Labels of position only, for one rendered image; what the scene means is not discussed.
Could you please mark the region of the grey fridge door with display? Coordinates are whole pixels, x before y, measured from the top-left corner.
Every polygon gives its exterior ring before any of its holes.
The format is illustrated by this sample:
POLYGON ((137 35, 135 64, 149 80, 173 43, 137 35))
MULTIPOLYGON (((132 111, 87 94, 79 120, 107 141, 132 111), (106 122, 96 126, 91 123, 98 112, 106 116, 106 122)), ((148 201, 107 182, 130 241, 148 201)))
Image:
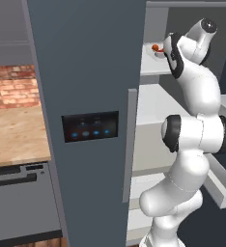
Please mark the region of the grey fridge door with display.
POLYGON ((68 247, 126 247, 127 90, 146 0, 22 0, 68 247))

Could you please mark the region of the white fridge drawer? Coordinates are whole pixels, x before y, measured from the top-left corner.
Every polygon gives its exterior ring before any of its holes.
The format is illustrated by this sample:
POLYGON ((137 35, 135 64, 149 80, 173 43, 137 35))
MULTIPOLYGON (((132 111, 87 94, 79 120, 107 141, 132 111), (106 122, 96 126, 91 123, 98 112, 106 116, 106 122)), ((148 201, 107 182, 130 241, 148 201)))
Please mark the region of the white fridge drawer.
POLYGON ((161 125, 169 115, 188 113, 158 84, 141 85, 137 106, 132 175, 167 172, 176 155, 161 138, 161 125))

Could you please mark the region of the grey fridge with white interior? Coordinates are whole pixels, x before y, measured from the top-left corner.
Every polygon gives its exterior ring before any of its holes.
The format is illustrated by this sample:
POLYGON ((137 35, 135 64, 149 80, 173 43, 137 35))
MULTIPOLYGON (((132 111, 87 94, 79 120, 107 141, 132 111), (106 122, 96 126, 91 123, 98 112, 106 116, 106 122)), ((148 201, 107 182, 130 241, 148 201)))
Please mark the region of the grey fridge with white interior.
MULTIPOLYGON (((175 155, 161 142, 161 123, 170 114, 188 114, 182 90, 169 74, 165 60, 152 54, 151 45, 162 41, 170 31, 185 32, 202 17, 212 19, 219 28, 206 65, 220 77, 226 61, 226 5, 217 7, 211 2, 200 2, 194 7, 183 2, 180 6, 157 7, 148 2, 146 6, 127 221, 128 246, 138 244, 152 223, 139 208, 141 192, 160 181, 175 160, 175 155)), ((203 206, 179 229, 186 247, 226 247, 226 155, 212 156, 210 163, 212 169, 202 187, 203 206)))

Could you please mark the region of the white fridge shelf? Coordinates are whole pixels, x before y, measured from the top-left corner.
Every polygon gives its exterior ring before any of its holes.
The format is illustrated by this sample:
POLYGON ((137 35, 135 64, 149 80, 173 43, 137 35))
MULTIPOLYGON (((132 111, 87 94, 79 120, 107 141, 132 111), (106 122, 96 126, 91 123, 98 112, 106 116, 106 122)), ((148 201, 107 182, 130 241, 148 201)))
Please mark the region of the white fridge shelf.
POLYGON ((143 48, 140 73, 142 75, 163 75, 170 74, 171 71, 166 59, 163 61, 145 60, 143 48))

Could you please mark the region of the grey dishwasher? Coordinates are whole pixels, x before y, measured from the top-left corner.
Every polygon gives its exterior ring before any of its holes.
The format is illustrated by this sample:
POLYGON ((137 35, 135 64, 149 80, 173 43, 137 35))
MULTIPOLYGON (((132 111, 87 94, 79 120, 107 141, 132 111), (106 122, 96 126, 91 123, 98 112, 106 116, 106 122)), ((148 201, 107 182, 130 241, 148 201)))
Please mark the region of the grey dishwasher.
POLYGON ((0 167, 0 180, 31 173, 36 181, 0 186, 0 247, 62 236, 46 162, 0 167))

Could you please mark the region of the grey wall cupboards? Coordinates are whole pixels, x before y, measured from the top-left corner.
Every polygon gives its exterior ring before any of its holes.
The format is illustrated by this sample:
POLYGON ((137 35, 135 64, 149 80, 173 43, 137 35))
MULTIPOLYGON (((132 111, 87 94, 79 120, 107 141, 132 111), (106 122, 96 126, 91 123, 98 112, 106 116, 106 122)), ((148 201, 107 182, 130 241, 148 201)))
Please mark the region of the grey wall cupboards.
POLYGON ((21 0, 0 0, 0 66, 32 64, 21 0))

